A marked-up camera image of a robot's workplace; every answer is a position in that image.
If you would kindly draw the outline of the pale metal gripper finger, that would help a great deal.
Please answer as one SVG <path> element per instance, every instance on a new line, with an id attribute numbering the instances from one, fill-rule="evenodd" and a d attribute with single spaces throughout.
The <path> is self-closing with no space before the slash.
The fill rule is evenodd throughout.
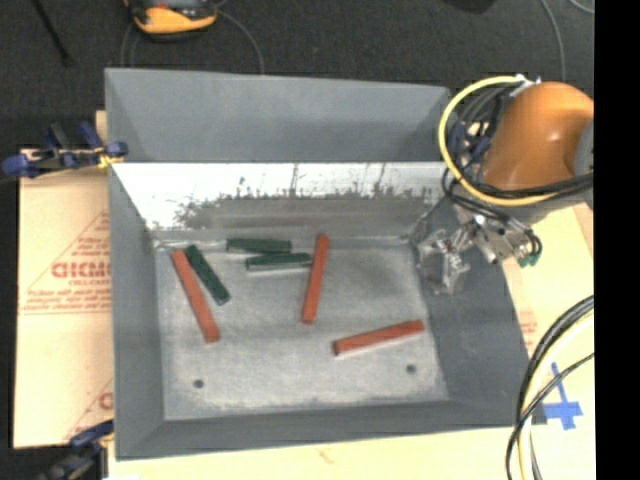
<path id="1" fill-rule="evenodd" d="M 445 274 L 456 250 L 446 231 L 435 231 L 417 245 L 417 252 L 422 274 Z"/>
<path id="2" fill-rule="evenodd" d="M 440 261 L 440 275 L 436 283 L 437 294 L 455 294 L 466 280 L 471 266 L 460 254 L 446 254 Z"/>

